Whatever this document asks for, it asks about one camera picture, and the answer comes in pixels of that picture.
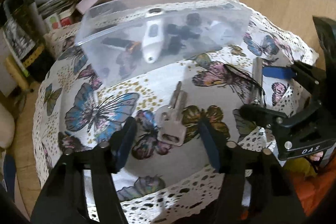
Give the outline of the person's hand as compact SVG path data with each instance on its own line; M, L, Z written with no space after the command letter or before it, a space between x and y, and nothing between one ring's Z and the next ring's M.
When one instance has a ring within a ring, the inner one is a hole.
M319 153L315 153L315 154L309 155L309 159L311 161L320 161L323 158L323 155L324 155L324 152L321 151Z

